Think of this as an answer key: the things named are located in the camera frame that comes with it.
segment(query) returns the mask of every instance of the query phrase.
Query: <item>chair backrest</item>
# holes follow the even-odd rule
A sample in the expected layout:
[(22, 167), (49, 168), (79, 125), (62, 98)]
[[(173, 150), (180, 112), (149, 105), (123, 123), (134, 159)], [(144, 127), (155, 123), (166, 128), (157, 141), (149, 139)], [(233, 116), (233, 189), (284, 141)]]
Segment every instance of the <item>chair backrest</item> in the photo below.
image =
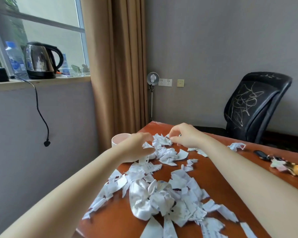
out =
[(228, 100), (224, 117), (230, 137), (259, 143), (292, 78), (272, 72), (246, 74)]

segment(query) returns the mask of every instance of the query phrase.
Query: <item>key fob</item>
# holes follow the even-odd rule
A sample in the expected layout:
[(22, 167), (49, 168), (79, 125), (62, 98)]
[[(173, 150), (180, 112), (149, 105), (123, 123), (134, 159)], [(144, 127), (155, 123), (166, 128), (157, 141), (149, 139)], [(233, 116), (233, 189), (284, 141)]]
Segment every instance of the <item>key fob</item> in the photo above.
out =
[(255, 150), (254, 154), (257, 155), (258, 157), (260, 157), (262, 160), (270, 161), (270, 158), (267, 157), (267, 154), (265, 154), (264, 152), (262, 152), (260, 150)]

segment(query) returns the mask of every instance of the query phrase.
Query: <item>hand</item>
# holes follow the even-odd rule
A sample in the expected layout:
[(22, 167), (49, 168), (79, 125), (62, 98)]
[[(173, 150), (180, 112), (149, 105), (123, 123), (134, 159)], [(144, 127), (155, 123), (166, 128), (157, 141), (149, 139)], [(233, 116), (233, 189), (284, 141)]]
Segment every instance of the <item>hand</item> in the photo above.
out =
[(156, 151), (155, 148), (143, 148), (142, 145), (146, 141), (153, 141), (153, 137), (150, 133), (136, 133), (132, 134), (114, 148), (120, 149), (122, 152), (121, 162), (134, 162)]
[(186, 123), (174, 126), (169, 133), (170, 140), (173, 143), (177, 143), (178, 146), (183, 145), (187, 148), (199, 148), (204, 135), (204, 133)]

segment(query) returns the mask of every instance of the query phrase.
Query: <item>brown curtain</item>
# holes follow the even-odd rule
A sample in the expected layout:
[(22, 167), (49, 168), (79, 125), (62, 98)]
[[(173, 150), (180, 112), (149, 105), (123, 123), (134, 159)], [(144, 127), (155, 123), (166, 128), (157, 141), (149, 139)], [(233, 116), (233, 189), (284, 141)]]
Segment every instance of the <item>brown curtain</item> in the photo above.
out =
[(144, 0), (81, 0), (99, 149), (148, 123)]

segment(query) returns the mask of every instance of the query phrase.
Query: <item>window frame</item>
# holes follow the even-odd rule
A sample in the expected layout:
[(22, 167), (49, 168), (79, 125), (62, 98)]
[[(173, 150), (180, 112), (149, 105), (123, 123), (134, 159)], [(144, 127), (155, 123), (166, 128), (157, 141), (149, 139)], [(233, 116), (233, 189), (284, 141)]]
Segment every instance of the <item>window frame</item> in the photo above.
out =
[[(28, 20), (36, 23), (45, 24), (48, 26), (53, 27), (59, 27), (66, 30), (71, 30), (74, 32), (79, 32), (81, 35), (81, 44), (83, 49), (83, 56), (84, 56), (84, 62), (89, 67), (89, 60), (88, 60), (88, 54), (87, 54), (87, 44), (86, 44), (86, 36), (85, 36), (85, 29), (84, 29), (84, 23), (83, 23), (83, 15), (82, 15), (82, 7), (81, 7), (81, 1), (75, 0), (75, 6), (76, 6), (76, 15), (78, 19), (79, 27), (75, 27), (72, 25), (60, 23), (57, 21), (52, 21), (49, 19), (36, 17), (33, 15), (25, 14), (22, 12), (17, 12), (13, 10), (8, 10), (5, 7), (0, 8), (0, 15), (8, 16), (8, 17), (14, 17), (19, 18), (22, 20)], [(13, 69), (9, 61), (9, 57), (7, 52), (5, 51), (5, 45), (4, 45), (4, 39), (0, 35), (0, 63), (3, 68), (6, 69), (7, 74), (9, 77), (13, 77)]]

